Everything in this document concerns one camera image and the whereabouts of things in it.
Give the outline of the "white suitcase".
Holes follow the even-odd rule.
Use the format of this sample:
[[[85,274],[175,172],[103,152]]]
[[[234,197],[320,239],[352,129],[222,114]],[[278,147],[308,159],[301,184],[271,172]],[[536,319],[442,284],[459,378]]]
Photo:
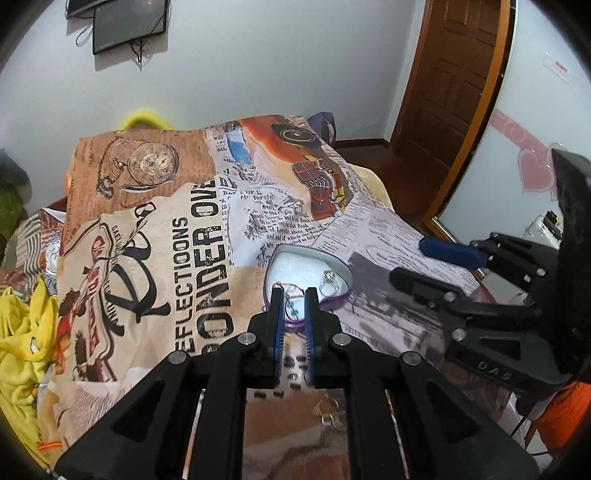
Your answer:
[[[525,240],[556,250],[560,248],[562,237],[561,219],[552,210],[547,211],[545,215],[539,215],[524,233]]]

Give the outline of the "white wardrobe sliding door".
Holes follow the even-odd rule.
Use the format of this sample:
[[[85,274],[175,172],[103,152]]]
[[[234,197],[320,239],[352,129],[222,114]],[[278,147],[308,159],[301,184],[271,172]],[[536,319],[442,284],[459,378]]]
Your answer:
[[[439,217],[468,243],[515,237],[558,213],[552,149],[590,154],[590,73],[538,1],[520,1],[509,62],[490,121]]]

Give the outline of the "purple heart-shaped tin box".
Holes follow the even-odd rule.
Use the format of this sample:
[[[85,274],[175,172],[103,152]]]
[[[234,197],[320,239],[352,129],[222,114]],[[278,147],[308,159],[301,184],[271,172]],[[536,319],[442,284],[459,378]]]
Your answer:
[[[327,252],[300,245],[280,244],[270,257],[263,281],[263,300],[270,307],[273,288],[283,290],[283,322],[288,329],[304,326],[304,294],[315,288],[324,310],[342,308],[352,291],[348,265]]]

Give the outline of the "newspaper print bed blanket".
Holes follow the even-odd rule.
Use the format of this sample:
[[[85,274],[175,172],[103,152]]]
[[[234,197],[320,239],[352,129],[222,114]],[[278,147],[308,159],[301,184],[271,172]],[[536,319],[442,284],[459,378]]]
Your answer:
[[[1,293],[30,300],[42,277],[57,297],[56,353],[45,384],[61,439],[55,462],[164,357],[214,351],[266,309],[263,281],[280,244],[338,257],[353,287],[335,313],[377,351],[443,358],[438,325],[392,289],[396,267],[467,293],[467,270],[419,250],[420,233],[297,116],[195,131],[122,130],[82,139],[67,209],[21,222],[2,253]],[[346,479],[346,433],[322,425],[339,393],[304,382],[304,339],[286,329],[280,384],[247,397],[245,477]]]

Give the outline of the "yellow cloth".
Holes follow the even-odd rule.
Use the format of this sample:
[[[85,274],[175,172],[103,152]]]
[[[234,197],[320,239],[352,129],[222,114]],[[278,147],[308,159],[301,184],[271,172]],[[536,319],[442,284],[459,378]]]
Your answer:
[[[61,452],[45,384],[56,353],[57,297],[39,277],[25,302],[8,287],[1,293],[1,413],[34,461],[46,468]]]

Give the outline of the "brown wooden door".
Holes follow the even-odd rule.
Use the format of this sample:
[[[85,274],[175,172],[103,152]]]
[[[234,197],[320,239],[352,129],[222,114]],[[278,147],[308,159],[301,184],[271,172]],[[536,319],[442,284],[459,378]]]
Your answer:
[[[391,138],[394,210],[421,222],[436,200],[485,93],[502,1],[428,1]]]

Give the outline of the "dark blue bag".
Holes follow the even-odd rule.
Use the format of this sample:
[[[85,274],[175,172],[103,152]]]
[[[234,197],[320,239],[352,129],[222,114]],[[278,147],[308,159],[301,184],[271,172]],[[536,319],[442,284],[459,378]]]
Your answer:
[[[335,144],[337,128],[335,127],[335,116],[332,112],[318,112],[307,119],[308,125],[329,145]]]

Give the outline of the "pile of clothes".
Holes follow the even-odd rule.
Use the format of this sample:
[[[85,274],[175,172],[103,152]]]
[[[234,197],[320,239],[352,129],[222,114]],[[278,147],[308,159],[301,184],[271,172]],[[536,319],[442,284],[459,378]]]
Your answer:
[[[1,238],[8,240],[27,216],[25,204],[31,199],[28,174],[5,152],[0,154]]]

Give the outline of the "yellow plastic chair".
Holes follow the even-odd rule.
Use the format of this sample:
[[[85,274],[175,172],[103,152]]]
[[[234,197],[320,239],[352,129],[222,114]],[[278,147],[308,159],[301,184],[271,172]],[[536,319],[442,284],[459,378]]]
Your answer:
[[[174,130],[174,127],[161,116],[150,110],[135,110],[127,115],[119,125],[119,130],[147,128],[154,130]]]

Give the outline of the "black wall television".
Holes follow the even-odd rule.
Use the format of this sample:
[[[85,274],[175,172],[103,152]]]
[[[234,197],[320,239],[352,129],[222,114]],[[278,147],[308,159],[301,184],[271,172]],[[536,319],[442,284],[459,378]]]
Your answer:
[[[110,0],[66,0],[65,1],[65,18],[72,19],[80,17],[95,8],[109,3]]]

